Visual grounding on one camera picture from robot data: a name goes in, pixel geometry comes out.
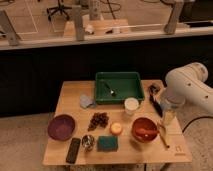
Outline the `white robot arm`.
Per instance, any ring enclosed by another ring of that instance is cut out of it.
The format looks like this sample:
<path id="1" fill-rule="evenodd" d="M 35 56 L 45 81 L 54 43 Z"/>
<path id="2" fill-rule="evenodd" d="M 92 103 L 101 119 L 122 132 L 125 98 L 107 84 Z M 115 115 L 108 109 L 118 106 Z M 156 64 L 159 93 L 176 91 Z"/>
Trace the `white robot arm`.
<path id="1" fill-rule="evenodd" d="M 182 107 L 186 100 L 213 114 L 213 88 L 205 81 L 208 70 L 199 62 L 170 70 L 165 76 L 167 87 L 160 96 L 163 113 Z"/>

